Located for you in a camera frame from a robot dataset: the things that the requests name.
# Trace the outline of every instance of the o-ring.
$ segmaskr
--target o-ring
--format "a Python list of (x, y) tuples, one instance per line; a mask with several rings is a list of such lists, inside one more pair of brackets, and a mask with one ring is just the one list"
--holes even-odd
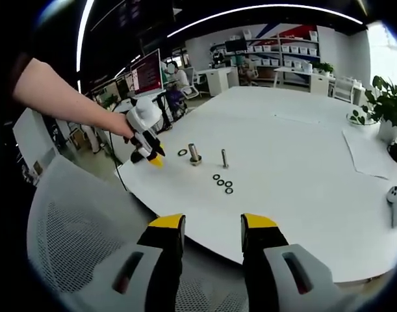
[(186, 149), (182, 149), (181, 151), (178, 152), (178, 156), (184, 156), (188, 153)]

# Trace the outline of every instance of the black cable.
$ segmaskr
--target black cable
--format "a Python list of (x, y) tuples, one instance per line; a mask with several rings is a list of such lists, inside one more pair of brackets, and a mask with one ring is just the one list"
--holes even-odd
[[(117, 106), (119, 106), (119, 105), (117, 104), (117, 105), (112, 109), (112, 112), (114, 112), (114, 110), (116, 109)], [(112, 140), (112, 133), (111, 133), (110, 131), (109, 131), (109, 138), (110, 138), (110, 147), (111, 147), (111, 149), (112, 149), (112, 158), (113, 158), (114, 167), (116, 167), (116, 171), (117, 171), (117, 173), (118, 173), (118, 177), (119, 177), (119, 179), (120, 179), (120, 182), (121, 182), (122, 185), (123, 185), (123, 188), (125, 189), (126, 192), (128, 192), (127, 187), (126, 187), (125, 183), (123, 182), (123, 179), (122, 179), (122, 177), (121, 177), (121, 175), (120, 175), (118, 163), (116, 162), (117, 156), (116, 156), (116, 154), (114, 153), (113, 140)]]

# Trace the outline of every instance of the white plant pot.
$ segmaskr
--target white plant pot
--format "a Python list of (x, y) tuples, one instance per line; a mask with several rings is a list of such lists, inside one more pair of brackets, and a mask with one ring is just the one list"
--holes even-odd
[(390, 120), (382, 120), (380, 123), (378, 138), (384, 143), (392, 144), (397, 138), (397, 127), (393, 127)]

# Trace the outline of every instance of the white paper sheet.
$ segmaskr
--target white paper sheet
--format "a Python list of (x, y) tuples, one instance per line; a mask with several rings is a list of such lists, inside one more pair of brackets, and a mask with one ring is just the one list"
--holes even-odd
[(393, 160), (387, 152), (386, 144), (376, 138), (367, 138), (361, 133), (343, 130), (352, 155), (355, 170), (362, 174), (390, 179)]

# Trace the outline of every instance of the ceiling light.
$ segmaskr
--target ceiling light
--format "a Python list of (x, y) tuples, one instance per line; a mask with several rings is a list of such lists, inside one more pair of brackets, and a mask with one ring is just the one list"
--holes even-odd
[(86, 5), (83, 10), (83, 14), (81, 16), (79, 35), (77, 37), (77, 62), (76, 62), (76, 70), (80, 71), (80, 61), (81, 61), (81, 49), (83, 47), (83, 38), (84, 32), (86, 30), (88, 15), (93, 7), (94, 0), (87, 0)]
[(126, 69), (126, 67), (123, 67), (117, 74), (116, 74), (116, 76), (114, 76), (114, 78), (113, 79), (116, 79), (116, 77), (117, 76), (119, 76), (120, 75), (120, 73), (123, 71), (123, 70), (125, 70)]
[(317, 10), (317, 11), (322, 11), (322, 12), (325, 12), (325, 13), (338, 15), (338, 16), (340, 16), (342, 18), (346, 18), (346, 19), (348, 19), (350, 21), (354, 21), (354, 22), (356, 22), (357, 24), (360, 24), (360, 25), (363, 24), (363, 22), (359, 21), (358, 19), (351, 18), (351, 17), (349, 17), (349, 16), (347, 16), (347, 15), (345, 15), (343, 13), (339, 13), (339, 12), (335, 12), (335, 11), (332, 11), (332, 10), (328, 10), (326, 8), (318, 8), (316, 6), (309, 6), (309, 5), (253, 5), (253, 6), (245, 6), (244, 8), (235, 8), (233, 10), (228, 10), (228, 11), (225, 11), (225, 12), (221, 12), (221, 13), (217, 13), (215, 15), (209, 16), (207, 18), (200, 19), (199, 21), (195, 21), (194, 23), (191, 23), (191, 24), (189, 24), (187, 26), (184, 26), (184, 27), (178, 29), (177, 31), (174, 31), (174, 32), (170, 33), (166, 37), (169, 38), (169, 37), (171, 37), (171, 36), (173, 36), (173, 35), (175, 35), (177, 33), (180, 33), (181, 31), (183, 31), (183, 30), (185, 30), (187, 28), (190, 28), (191, 26), (194, 26), (194, 25), (197, 25), (199, 23), (202, 23), (203, 21), (211, 20), (212, 18), (217, 18), (218, 16), (222, 16), (222, 15), (226, 15), (226, 14), (230, 14), (230, 13), (234, 13), (234, 12), (239, 12), (239, 11), (251, 10), (253, 8), (275, 8), (275, 7), (279, 7), (279, 8), (308, 8), (310, 10)]

